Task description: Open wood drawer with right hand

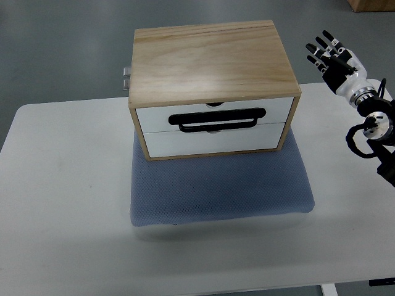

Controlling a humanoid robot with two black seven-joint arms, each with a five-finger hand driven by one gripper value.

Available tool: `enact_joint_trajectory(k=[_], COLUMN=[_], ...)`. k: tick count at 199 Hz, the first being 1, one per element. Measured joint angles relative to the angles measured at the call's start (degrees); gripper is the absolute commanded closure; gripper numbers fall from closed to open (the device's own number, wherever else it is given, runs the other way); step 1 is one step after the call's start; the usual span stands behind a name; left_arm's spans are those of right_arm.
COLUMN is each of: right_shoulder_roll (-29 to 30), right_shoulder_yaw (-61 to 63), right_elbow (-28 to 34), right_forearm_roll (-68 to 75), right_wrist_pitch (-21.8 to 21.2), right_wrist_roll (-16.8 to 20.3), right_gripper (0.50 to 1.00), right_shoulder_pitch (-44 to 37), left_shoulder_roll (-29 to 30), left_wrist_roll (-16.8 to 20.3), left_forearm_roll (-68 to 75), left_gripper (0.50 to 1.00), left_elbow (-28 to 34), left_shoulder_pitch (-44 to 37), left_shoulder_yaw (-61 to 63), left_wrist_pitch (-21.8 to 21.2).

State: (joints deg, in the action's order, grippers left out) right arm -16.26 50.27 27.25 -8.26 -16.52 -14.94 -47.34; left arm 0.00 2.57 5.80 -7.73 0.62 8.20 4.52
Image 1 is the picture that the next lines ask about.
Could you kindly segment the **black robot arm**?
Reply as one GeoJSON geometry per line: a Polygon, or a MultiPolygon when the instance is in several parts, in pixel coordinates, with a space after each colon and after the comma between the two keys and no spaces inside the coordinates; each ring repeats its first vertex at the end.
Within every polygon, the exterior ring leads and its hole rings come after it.
{"type": "Polygon", "coordinates": [[[385,82],[381,82],[377,91],[367,89],[357,96],[357,111],[365,120],[349,129],[346,142],[357,156],[364,159],[378,158],[380,165],[376,169],[377,173],[394,185],[394,152],[388,150],[388,147],[394,147],[394,100],[384,99],[385,82]],[[372,150],[369,154],[362,152],[354,141],[358,131],[367,138],[372,150]]]}

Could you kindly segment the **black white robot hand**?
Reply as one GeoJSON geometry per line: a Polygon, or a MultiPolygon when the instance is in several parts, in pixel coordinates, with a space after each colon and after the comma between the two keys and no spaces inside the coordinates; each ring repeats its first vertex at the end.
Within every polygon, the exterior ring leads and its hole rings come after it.
{"type": "Polygon", "coordinates": [[[322,74],[329,89],[349,99],[358,90],[369,87],[367,71],[356,55],[328,31],[322,31],[322,35],[315,38],[315,44],[306,44],[310,52],[307,60],[322,74]]]}

